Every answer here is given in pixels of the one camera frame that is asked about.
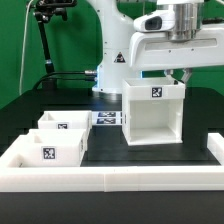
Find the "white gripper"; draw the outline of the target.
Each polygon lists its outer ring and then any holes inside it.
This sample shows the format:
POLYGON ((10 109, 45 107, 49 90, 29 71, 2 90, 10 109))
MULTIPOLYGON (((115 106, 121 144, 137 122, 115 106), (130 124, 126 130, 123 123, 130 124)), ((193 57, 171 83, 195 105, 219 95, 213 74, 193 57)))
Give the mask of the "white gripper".
POLYGON ((187 83, 195 67, 224 64, 224 23, 201 24, 192 9, 158 9, 134 20, 129 66, 136 71, 184 69, 187 83))

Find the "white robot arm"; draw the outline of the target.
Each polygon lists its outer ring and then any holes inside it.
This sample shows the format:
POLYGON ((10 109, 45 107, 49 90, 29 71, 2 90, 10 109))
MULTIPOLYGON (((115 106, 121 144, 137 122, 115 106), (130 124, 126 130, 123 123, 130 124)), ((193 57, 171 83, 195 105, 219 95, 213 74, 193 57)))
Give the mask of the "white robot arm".
POLYGON ((117 8, 119 2, 144 1, 87 0, 102 30, 94 92, 117 95, 123 79, 144 71, 182 69, 188 79, 195 67, 224 65, 224 22, 202 22, 204 0, 148 0, 156 10, 135 20, 117 8))

